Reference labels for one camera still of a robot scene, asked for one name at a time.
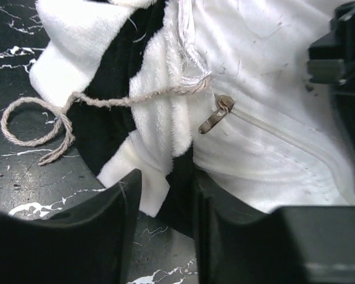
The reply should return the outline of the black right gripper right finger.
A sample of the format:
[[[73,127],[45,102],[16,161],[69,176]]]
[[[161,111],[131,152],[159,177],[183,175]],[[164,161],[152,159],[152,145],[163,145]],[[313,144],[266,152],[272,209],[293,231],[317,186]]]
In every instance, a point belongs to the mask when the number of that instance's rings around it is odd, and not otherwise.
[[[264,214],[195,172],[200,283],[355,283],[355,206]]]

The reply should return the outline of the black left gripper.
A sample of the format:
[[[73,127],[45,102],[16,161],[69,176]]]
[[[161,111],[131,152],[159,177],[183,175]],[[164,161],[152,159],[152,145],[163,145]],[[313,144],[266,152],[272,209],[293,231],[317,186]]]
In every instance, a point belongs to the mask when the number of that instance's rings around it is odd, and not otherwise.
[[[330,87],[335,121],[355,156],[355,1],[334,10],[329,32],[308,55],[310,81]]]

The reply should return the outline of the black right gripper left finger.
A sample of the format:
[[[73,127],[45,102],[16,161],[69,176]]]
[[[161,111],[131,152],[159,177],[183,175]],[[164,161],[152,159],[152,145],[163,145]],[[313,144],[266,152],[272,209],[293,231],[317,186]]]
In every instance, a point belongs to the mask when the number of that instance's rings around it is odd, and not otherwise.
[[[0,283],[125,283],[141,186],[133,170],[47,220],[0,212]]]

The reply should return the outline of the white pillow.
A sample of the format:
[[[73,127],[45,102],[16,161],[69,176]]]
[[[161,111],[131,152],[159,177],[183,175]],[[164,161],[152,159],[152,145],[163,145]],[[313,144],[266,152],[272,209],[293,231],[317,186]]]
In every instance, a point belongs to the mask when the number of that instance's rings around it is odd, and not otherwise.
[[[268,213],[355,205],[355,156],[307,49],[340,1],[179,1],[179,34],[209,87],[189,100],[193,160],[220,187]]]

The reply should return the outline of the black white striped pillowcase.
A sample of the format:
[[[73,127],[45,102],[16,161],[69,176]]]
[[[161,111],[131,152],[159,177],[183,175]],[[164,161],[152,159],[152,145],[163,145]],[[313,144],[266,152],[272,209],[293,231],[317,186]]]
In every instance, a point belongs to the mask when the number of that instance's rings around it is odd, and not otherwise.
[[[93,99],[136,97],[178,83],[167,59],[170,1],[38,1],[49,43],[30,70],[31,86],[63,107],[73,92]],[[75,147],[106,188],[142,172],[140,210],[191,237],[193,150],[182,97],[133,107],[77,102],[67,116]]]

